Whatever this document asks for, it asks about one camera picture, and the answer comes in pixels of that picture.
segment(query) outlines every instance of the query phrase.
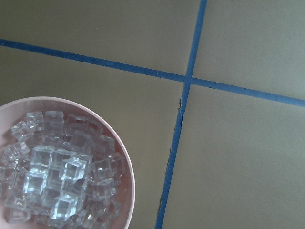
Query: blue grout line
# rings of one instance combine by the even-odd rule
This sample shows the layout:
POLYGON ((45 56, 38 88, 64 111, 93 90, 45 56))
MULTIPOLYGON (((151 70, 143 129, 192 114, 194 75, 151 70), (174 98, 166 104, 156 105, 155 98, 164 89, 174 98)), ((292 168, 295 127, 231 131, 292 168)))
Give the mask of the blue grout line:
POLYGON ((91 63, 91 64, 100 65, 100 66, 104 66, 104 67, 110 67, 110 68, 114 68, 114 69, 119 69, 119 70, 124 70, 124 71, 128 71, 128 72, 139 73, 139 74, 144 74, 144 75, 150 75, 150 76, 155 76, 155 77, 164 78, 164 79, 168 79, 168 80, 179 81, 179 82, 184 82, 184 78, 185 78, 183 75, 178 75, 178 74, 174 74, 174 73, 167 73, 167 72, 158 71, 158 70, 154 70, 154 69, 143 68, 143 67, 138 67, 138 66, 134 66, 134 65, 130 65, 130 64, 108 61, 108 60, 104 60, 104 59, 100 59, 100 58, 79 55, 79 54, 75 54, 75 53, 71 53, 71 52, 64 52, 64 51, 55 50, 55 49, 44 48, 44 47, 31 45, 31 44, 24 44, 24 43, 20 43, 20 42, 8 41, 8 40, 4 40, 4 39, 0 39, 0 45, 5 46, 5 47, 14 48, 14 49, 36 52, 36 53, 45 54, 45 55, 49 55, 49 56, 56 56, 56 57, 60 57, 60 58, 64 58, 64 59, 91 63))
POLYGON ((179 109, 178 115, 177 115, 177 120, 176 120, 174 135, 173 135, 173 141, 172 141, 172 147, 171 147, 171 151, 170 151, 170 155, 169 155, 169 159, 168 159, 168 163, 167 163, 167 168, 165 171, 165 178, 164 178, 163 190, 162 190, 162 195, 161 195, 160 208, 159 208, 159 211, 157 214, 155 229, 161 229, 162 225, 163 225, 169 190, 170 190, 171 181, 172 181, 172 177, 173 177, 173 169, 174 169, 174 164, 175 164, 175 160, 176 160, 181 130, 182 130, 183 116, 185 113, 187 99, 188 99, 188 95, 189 95, 189 91, 190 91, 190 87, 191 87, 193 70, 194 70, 194 66, 195 66, 197 50, 198 50, 198 45, 199 45, 199 40, 200 40, 200 35, 201 35, 201 30, 202 30, 202 25, 203 25, 206 2, 207 2, 207 0, 200 1, 197 21, 196 21, 196 26, 195 26, 194 36, 193 36, 193 42, 192 42, 192 46, 191 46, 191 52, 190 52, 190 56, 189 56, 185 81, 184 81, 182 95, 181 95, 181 108, 179 109))
POLYGON ((261 98, 261 99, 266 99, 266 100, 271 100, 271 101, 276 101, 276 102, 280 102, 280 103, 305 107, 305 100, 295 99, 295 98, 288 97, 288 96, 261 92, 261 91, 257 91, 257 90, 242 88, 242 87, 228 85, 228 84, 224 84, 224 83, 216 83, 213 81, 202 80, 202 79, 197 79, 197 78, 192 78, 192 84, 198 85, 198 86, 203 86, 203 87, 214 88, 214 89, 218 89, 218 90, 222 90, 222 91, 237 93, 237 94, 244 94, 244 95, 257 97, 257 98, 261 98))

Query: bowl of ice cubes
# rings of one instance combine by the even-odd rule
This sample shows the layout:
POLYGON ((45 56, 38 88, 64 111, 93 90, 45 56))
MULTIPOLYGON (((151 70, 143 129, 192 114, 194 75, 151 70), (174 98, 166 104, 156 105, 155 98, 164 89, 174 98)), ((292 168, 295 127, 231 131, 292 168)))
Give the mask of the bowl of ice cubes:
POLYGON ((119 136, 75 102, 31 97, 0 107, 3 229, 127 229, 135 183, 119 136))

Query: round plastic bowl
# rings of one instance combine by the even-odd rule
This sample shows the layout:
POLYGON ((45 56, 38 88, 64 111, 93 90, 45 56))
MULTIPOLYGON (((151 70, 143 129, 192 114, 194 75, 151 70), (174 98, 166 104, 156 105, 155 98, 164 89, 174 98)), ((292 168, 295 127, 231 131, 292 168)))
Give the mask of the round plastic bowl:
MULTIPOLYGON (((117 191, 117 201, 121 204, 121 212, 117 219, 111 222, 109 229, 127 229, 132 217, 135 183, 132 164, 123 142, 120 140, 116 132, 101 117, 90 109, 77 104, 75 102, 55 98, 55 97, 30 97, 13 101, 0 107, 0 154, 7 145, 16 142, 10 134, 10 127, 23 119, 27 112, 31 111, 63 111, 64 113, 73 113, 80 116, 93 118, 103 124, 105 134, 113 137, 115 141, 115 149, 117 152, 125 156, 126 174, 123 175, 121 184, 117 191)), ((42 229, 48 228, 36 224, 32 219, 23 224, 8 224, 5 220, 6 209, 3 200, 0 202, 0 228, 1 229, 42 229)))

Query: pink bowl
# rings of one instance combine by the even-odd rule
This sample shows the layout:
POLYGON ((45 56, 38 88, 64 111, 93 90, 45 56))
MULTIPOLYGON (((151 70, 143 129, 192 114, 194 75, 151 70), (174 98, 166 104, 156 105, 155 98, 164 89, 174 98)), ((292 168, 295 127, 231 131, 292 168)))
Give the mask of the pink bowl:
MULTIPOLYGON (((57 110, 64 113, 73 113, 76 115, 93 118, 103 124, 105 134, 116 139, 116 151, 125 156, 127 160, 127 172, 122 177, 122 182, 117 192, 117 201, 121 203, 121 213, 116 220, 111 223, 110 229, 127 229, 132 217, 134 199, 135 199, 135 183, 132 164, 128 156, 127 150, 111 126, 104 119, 99 117, 90 109, 77 104, 75 102, 55 98, 55 97, 30 97, 19 99, 0 107, 0 156, 3 149, 16 140, 10 134, 10 127, 24 118, 27 112, 31 111, 48 111, 57 110)), ((38 225, 33 220, 23 224, 8 224, 5 220, 6 210, 3 200, 0 201, 0 228, 1 229, 42 229, 49 228, 38 225)))

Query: pile of ice cubes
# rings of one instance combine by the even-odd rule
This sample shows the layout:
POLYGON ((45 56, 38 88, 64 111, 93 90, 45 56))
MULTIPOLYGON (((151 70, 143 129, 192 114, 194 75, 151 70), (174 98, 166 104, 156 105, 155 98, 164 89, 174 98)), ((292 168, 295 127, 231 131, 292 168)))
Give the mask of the pile of ice cubes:
POLYGON ((11 128, 18 141, 4 150, 0 166, 9 223, 34 218, 55 229, 106 229, 118 217, 125 158, 99 122, 66 116, 30 112, 11 128))

